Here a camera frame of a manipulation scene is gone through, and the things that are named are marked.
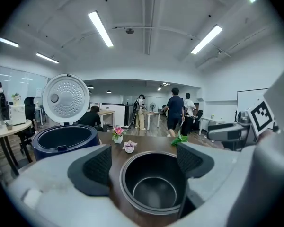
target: round table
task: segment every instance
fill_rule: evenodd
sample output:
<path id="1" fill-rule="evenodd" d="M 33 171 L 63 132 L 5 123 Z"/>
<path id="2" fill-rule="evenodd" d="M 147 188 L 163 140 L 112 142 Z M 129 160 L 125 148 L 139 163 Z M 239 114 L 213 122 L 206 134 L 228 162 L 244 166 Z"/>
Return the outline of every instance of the round table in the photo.
<path id="1" fill-rule="evenodd" d="M 16 158 L 13 154 L 13 151 L 10 147 L 8 136 L 27 129 L 28 127 L 31 126 L 31 124 L 32 124 L 32 122 L 30 120 L 27 120 L 25 123 L 19 124 L 19 125 L 14 125 L 11 130 L 8 130 L 6 128 L 6 125 L 3 125 L 2 128 L 1 128 L 1 123 L 0 123 L 0 143 L 1 143 L 4 155 L 7 159 L 13 173 L 16 176 L 19 175 L 18 169 L 20 167 L 19 167 L 18 161 L 16 160 Z M 30 158 L 29 152 L 28 152 L 25 145 L 23 146 L 23 150 L 24 150 L 25 155 L 28 159 L 28 162 L 32 162 L 32 159 Z"/>

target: rice cooker lid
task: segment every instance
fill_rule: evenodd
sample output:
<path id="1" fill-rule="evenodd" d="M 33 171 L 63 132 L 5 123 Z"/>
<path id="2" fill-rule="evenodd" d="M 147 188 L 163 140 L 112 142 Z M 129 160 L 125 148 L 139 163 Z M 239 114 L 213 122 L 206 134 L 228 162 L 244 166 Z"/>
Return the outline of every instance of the rice cooker lid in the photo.
<path id="1" fill-rule="evenodd" d="M 60 125 L 72 125 L 89 107 L 86 84 L 72 74 L 61 74 L 51 79 L 44 88 L 42 98 L 47 116 Z"/>

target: small potted plant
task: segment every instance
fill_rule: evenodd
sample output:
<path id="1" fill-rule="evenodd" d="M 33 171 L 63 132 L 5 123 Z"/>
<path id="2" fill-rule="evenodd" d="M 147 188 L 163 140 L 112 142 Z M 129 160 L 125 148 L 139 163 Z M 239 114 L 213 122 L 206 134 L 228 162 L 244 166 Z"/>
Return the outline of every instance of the small potted plant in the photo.
<path id="1" fill-rule="evenodd" d="M 121 144 L 123 135 L 126 134 L 121 127 L 113 128 L 113 140 L 116 144 Z"/>
<path id="2" fill-rule="evenodd" d="M 134 147 L 137 146 L 138 143 L 132 142 L 129 140 L 128 142 L 125 142 L 123 145 L 123 148 L 127 153 L 133 153 Z"/>
<path id="3" fill-rule="evenodd" d="M 18 105 L 21 99 L 21 96 L 19 95 L 19 93 L 12 94 L 11 97 L 14 101 L 14 105 Z"/>

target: whiteboard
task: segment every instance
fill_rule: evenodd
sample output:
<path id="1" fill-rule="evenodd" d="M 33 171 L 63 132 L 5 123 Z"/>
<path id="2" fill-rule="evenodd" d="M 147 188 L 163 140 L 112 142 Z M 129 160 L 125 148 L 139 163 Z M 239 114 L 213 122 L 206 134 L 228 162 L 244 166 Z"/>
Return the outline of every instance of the whiteboard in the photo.
<path id="1" fill-rule="evenodd" d="M 248 108 L 250 108 L 252 105 L 254 105 L 258 99 L 263 99 L 264 93 L 268 90 L 268 88 L 265 89 L 258 89 L 258 90 L 248 90 L 248 91 L 239 91 L 237 92 L 237 116 L 240 111 L 245 111 Z M 274 123 L 272 122 L 271 125 L 269 125 L 269 128 L 273 128 Z"/>

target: desk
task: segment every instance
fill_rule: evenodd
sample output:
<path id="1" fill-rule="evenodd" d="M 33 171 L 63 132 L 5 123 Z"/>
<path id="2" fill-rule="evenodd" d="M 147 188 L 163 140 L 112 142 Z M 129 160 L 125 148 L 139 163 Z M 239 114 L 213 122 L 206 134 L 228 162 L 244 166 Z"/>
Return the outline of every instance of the desk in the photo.
<path id="1" fill-rule="evenodd" d="M 27 120 L 26 123 L 24 123 L 24 124 L 19 124 L 19 125 L 13 126 L 13 128 L 11 130 L 8 130 L 6 128 L 6 125 L 3 125 L 2 128 L 0 126 L 0 143 L 1 143 L 4 155 L 5 155 L 8 163 L 9 163 L 12 171 L 14 172 L 14 174 L 16 176 L 19 175 L 19 172 L 18 172 L 18 169 L 17 169 L 17 168 L 19 168 L 19 164 L 18 164 L 18 161 L 16 160 L 16 158 L 13 154 L 13 151 L 11 150 L 8 136 L 25 130 L 26 128 L 31 126 L 31 124 L 32 124 L 32 122 L 30 120 Z M 32 162 L 32 159 L 29 156 L 29 152 L 28 152 L 27 148 L 23 147 L 23 150 L 25 152 L 25 155 L 26 155 L 28 161 Z"/>
<path id="2" fill-rule="evenodd" d="M 223 124 L 225 123 L 225 120 L 215 120 L 215 119 L 211 119 L 211 118 L 207 118 L 207 117 L 202 117 L 200 119 L 200 130 L 199 130 L 199 135 L 201 135 L 201 131 L 202 131 L 202 122 L 203 120 L 207 120 L 208 122 L 214 122 L 215 124 Z"/>
<path id="3" fill-rule="evenodd" d="M 157 115 L 158 116 L 157 128 L 159 127 L 159 122 L 160 122 L 160 113 L 159 112 L 144 111 L 143 114 L 148 115 L 148 120 L 147 120 L 147 130 L 148 131 L 150 130 L 151 115 Z"/>
<path id="4" fill-rule="evenodd" d="M 42 122 L 42 108 L 35 108 L 35 111 L 39 111 L 40 123 L 41 123 L 41 125 L 43 125 L 43 122 Z"/>
<path id="5" fill-rule="evenodd" d="M 109 114 L 112 114 L 113 115 L 113 127 L 115 126 L 115 112 L 113 110 L 103 110 L 101 109 L 99 111 L 99 116 L 100 116 L 100 121 L 101 121 L 101 127 L 103 128 L 103 116 L 104 115 L 109 115 Z"/>

